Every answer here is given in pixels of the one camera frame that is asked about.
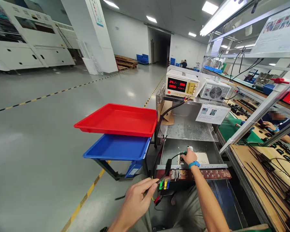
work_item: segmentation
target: red plastic tray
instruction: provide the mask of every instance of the red plastic tray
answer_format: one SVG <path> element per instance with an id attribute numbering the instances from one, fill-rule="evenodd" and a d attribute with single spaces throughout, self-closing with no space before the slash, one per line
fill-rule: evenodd
<path id="1" fill-rule="evenodd" d="M 74 127 L 83 132 L 151 137 L 156 123 L 155 110 L 110 103 Z"/>

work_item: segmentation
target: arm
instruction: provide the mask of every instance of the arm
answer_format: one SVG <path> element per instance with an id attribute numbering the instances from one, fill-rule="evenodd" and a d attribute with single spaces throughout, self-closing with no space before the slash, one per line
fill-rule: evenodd
<path id="1" fill-rule="evenodd" d="M 271 129 L 274 134 L 277 134 L 279 132 L 279 131 L 275 131 L 277 129 L 277 127 L 274 126 L 273 123 L 268 122 L 268 121 L 264 121 L 263 124 L 265 125 L 265 127 Z M 281 138 L 281 140 L 285 143 L 290 143 L 290 136 L 285 135 L 284 137 Z"/>
<path id="2" fill-rule="evenodd" d="M 119 215 L 107 230 L 108 232 L 128 231 L 146 213 L 158 186 L 156 184 L 158 180 L 147 178 L 128 189 Z"/>
<path id="3" fill-rule="evenodd" d="M 189 165 L 197 160 L 193 151 L 188 149 L 187 155 L 181 155 Z M 191 167 L 196 182 L 203 218 L 208 231 L 230 231 L 220 205 L 197 166 Z"/>

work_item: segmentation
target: red valve handle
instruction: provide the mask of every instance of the red valve handle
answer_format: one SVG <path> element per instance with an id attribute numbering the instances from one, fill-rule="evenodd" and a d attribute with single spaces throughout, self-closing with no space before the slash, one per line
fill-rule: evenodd
<path id="1" fill-rule="evenodd" d="M 290 84 L 290 82 L 286 82 L 284 78 L 276 78 L 276 79 L 271 79 L 271 80 L 274 81 L 274 83 L 276 84 L 281 84 L 281 83 Z"/>

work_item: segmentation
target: blue wristband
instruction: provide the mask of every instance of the blue wristband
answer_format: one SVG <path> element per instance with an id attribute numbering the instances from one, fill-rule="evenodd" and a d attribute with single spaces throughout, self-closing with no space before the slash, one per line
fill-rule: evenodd
<path id="1" fill-rule="evenodd" d="M 198 161 L 194 161 L 192 162 L 191 164 L 189 164 L 189 169 L 191 169 L 192 166 L 197 166 L 197 167 L 200 167 L 200 163 Z"/>

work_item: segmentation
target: finger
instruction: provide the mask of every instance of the finger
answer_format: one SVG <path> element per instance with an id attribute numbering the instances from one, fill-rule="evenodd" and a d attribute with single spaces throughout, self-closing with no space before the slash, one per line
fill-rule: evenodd
<path id="1" fill-rule="evenodd" d="M 149 189 L 154 183 L 156 183 L 159 179 L 151 179 L 150 181 L 147 181 L 141 185 L 138 185 L 137 188 L 141 190 L 141 192 L 145 192 L 147 189 Z"/>
<path id="2" fill-rule="evenodd" d="M 136 183 L 135 186 L 139 186 L 139 185 L 144 184 L 145 182 L 150 181 L 150 180 L 151 180 L 151 178 L 148 177 L 148 178 L 146 178 L 144 180 L 141 180 L 140 182 Z"/>
<path id="3" fill-rule="evenodd" d="M 154 183 L 148 190 L 146 196 L 143 198 L 142 202 L 150 202 L 151 201 L 151 198 L 152 196 L 154 195 L 156 189 L 158 187 L 158 184 Z"/>

